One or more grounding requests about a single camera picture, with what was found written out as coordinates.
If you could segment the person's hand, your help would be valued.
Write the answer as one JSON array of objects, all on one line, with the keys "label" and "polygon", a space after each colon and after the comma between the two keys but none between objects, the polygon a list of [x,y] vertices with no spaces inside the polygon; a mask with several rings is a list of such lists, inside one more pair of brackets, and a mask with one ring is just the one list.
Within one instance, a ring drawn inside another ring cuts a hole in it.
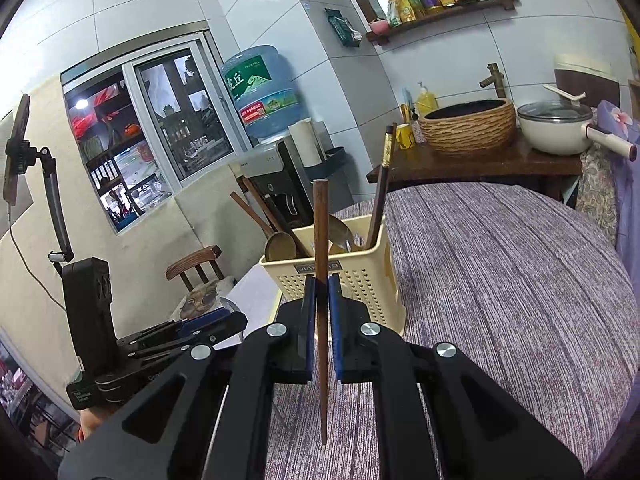
[{"label": "person's hand", "polygon": [[94,406],[93,408],[80,410],[77,441],[85,441],[93,431],[96,431],[99,426],[109,419],[117,410],[118,406],[115,404]]}]

